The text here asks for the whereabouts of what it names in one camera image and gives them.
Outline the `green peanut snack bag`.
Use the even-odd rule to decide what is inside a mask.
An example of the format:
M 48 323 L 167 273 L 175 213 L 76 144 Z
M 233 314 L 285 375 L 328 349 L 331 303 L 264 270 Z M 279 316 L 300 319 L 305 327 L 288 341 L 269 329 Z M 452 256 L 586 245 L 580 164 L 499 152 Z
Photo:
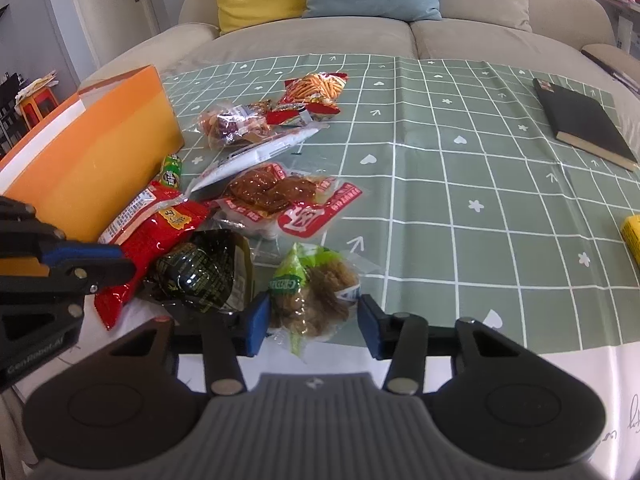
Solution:
M 326 341 L 352 317 L 360 296 L 356 268 L 334 250 L 296 243 L 269 281 L 271 328 L 298 356 Z

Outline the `red crispy noodle snack bag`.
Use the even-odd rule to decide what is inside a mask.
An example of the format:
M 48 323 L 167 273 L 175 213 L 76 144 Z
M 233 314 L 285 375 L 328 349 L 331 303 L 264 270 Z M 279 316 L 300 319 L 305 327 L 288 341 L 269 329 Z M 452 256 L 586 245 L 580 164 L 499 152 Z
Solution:
M 207 216 L 206 206 L 189 200 L 176 188 L 152 181 L 112 221 L 99 241 L 118 246 L 136 270 L 127 283 L 108 286 L 94 297 L 96 313 L 107 330 L 117 325 L 151 264 L 188 240 Z

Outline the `white spicy strip packet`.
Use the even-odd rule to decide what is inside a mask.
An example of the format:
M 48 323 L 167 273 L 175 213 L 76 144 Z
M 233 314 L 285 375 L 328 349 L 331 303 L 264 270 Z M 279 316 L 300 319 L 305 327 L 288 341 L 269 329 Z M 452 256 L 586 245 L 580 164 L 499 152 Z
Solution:
M 209 185 L 231 178 L 242 171 L 275 158 L 325 128 L 328 128 L 328 125 L 320 124 L 320 122 L 311 122 L 302 128 L 286 130 L 272 136 L 270 139 L 257 144 L 250 144 L 225 158 L 215 160 L 190 182 L 186 188 L 186 196 L 191 196 L 202 188 L 207 188 Z

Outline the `clear assorted candy bag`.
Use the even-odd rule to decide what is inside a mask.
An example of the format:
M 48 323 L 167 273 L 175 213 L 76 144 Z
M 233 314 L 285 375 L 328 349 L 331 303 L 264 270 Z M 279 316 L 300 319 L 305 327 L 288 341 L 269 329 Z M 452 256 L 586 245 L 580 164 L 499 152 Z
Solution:
M 198 116 L 195 127 L 211 148 L 255 144 L 273 135 L 267 120 L 270 110 L 270 100 L 250 104 L 216 103 Z

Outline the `Mimi shrimp stick bag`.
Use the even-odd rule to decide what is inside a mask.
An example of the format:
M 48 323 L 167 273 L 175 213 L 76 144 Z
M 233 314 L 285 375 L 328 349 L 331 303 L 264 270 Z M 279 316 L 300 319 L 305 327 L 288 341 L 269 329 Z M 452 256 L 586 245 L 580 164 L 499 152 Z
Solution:
M 301 127 L 341 113 L 337 99 L 348 81 L 345 73 L 310 73 L 284 82 L 283 96 L 266 114 L 268 125 Z

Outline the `black shiny snack bag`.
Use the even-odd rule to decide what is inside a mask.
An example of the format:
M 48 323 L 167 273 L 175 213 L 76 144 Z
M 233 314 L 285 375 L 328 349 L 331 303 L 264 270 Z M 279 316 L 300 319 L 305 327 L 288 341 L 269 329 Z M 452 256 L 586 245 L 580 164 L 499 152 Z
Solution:
M 196 231 L 155 260 L 144 293 L 165 307 L 201 313 L 245 310 L 253 295 L 253 263 L 246 237 L 228 229 Z

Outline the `orange storage box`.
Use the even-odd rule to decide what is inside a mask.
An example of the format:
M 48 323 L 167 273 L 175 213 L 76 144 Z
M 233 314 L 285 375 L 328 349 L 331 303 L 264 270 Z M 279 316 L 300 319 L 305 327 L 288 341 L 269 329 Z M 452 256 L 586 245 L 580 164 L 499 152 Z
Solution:
M 183 137 L 153 66 L 77 91 L 1 161 L 1 193 L 71 240 L 95 242 Z

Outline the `orange red stool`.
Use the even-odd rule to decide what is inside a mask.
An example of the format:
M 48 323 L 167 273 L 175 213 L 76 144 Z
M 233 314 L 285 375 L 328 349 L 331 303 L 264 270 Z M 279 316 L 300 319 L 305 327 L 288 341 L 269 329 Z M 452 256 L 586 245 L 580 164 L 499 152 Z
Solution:
M 58 100 L 50 87 L 42 87 L 17 103 L 28 130 L 35 128 L 57 107 Z

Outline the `green grid tablecloth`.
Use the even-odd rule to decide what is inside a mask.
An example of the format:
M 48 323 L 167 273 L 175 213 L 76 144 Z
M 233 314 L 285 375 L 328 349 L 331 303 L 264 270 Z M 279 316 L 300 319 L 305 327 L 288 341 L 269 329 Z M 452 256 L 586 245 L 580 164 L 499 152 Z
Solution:
M 343 72 L 340 114 L 281 156 L 362 196 L 318 244 L 372 263 L 387 311 L 446 325 L 472 316 L 538 352 L 639 338 L 639 271 L 620 225 L 639 177 L 555 139 L 530 70 L 473 61 L 308 54 L 175 68 L 183 175 L 216 157 L 193 129 L 217 103 L 277 99 L 285 81 Z

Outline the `red braised meat packet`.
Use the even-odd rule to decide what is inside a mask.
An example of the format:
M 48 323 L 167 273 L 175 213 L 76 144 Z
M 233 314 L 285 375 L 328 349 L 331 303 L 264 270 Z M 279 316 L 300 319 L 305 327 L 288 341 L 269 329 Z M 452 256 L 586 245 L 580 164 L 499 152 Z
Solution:
M 214 200 L 214 219 L 247 237 L 309 240 L 363 195 L 352 182 L 266 162 L 229 182 Z

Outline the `green candy wrapper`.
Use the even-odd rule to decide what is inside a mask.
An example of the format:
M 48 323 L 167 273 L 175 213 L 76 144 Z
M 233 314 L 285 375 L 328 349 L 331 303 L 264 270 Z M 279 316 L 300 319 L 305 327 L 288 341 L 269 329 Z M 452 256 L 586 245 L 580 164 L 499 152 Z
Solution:
M 182 160 L 177 154 L 167 155 L 160 166 L 158 182 L 168 186 L 168 188 L 180 188 L 180 178 L 182 174 Z

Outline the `white door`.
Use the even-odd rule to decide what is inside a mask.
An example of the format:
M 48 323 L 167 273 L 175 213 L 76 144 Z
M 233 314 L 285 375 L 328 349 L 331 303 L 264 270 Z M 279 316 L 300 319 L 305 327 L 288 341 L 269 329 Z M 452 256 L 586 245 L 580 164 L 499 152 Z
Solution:
M 72 0 L 96 66 L 158 34 L 152 0 Z

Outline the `yellow box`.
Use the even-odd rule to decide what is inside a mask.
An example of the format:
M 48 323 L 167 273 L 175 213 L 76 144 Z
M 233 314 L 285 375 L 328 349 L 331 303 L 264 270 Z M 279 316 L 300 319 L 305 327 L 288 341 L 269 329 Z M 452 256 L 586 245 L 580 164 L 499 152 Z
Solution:
M 620 227 L 620 236 L 634 262 L 640 266 L 640 214 L 629 216 L 623 221 Z

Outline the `black notebook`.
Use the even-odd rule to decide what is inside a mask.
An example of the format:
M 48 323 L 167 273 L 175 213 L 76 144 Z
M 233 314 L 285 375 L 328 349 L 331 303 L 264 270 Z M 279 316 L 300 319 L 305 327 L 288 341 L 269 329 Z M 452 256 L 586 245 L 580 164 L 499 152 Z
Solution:
M 591 96 L 535 78 L 533 86 L 555 137 L 629 171 L 638 160 L 603 106 Z

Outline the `beige sofa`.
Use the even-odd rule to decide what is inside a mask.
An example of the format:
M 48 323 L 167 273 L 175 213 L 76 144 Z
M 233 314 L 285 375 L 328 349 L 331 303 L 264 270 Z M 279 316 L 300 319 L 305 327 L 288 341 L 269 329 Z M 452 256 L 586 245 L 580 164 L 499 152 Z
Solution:
M 596 0 L 444 0 L 442 19 L 288 18 L 221 34 L 216 0 L 184 0 L 178 25 L 137 44 L 82 81 L 84 87 L 153 65 L 178 74 L 278 55 L 385 54 L 486 61 L 567 76 L 610 92 L 623 134 L 639 143 L 639 99 L 601 62 L 638 77 L 639 62 L 614 44 Z

